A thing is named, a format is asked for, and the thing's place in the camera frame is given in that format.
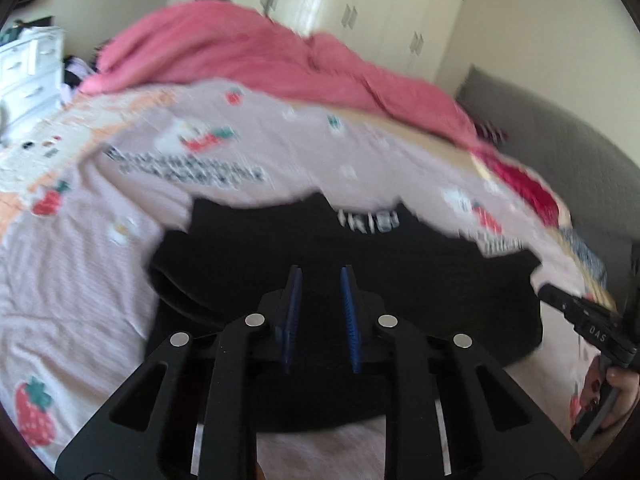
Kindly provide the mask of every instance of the bed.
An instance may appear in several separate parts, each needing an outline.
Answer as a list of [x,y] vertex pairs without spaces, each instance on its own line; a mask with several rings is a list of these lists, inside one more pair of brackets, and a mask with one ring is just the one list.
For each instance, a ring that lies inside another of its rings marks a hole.
[[[498,234],[504,250],[531,248],[542,261],[534,288],[553,282],[606,300],[557,230],[468,146],[348,100],[323,107],[250,87],[217,76],[81,96],[2,154],[0,403],[48,468],[142,361],[156,302],[145,261],[164,227],[185,227],[195,194],[260,206],[321,189],[335,208],[362,210],[400,197],[423,221],[482,250],[495,248]],[[158,154],[177,153],[198,121],[217,139],[208,169],[174,178],[179,161]],[[499,233],[481,222],[486,215]],[[541,308],[542,345],[508,373],[568,434],[572,396],[595,352],[561,314]],[[27,388],[44,403],[44,426],[24,420]],[[384,428],[380,418],[262,435],[258,460],[270,480],[382,478]]]

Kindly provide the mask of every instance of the pink blanket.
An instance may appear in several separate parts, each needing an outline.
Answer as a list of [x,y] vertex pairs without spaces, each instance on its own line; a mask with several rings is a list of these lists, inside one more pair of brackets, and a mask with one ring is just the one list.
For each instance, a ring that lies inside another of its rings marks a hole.
[[282,99],[390,116],[462,148],[494,152],[435,86],[366,63],[329,34],[303,39],[228,2],[199,0],[150,14],[105,48],[98,69],[82,92],[223,77]]

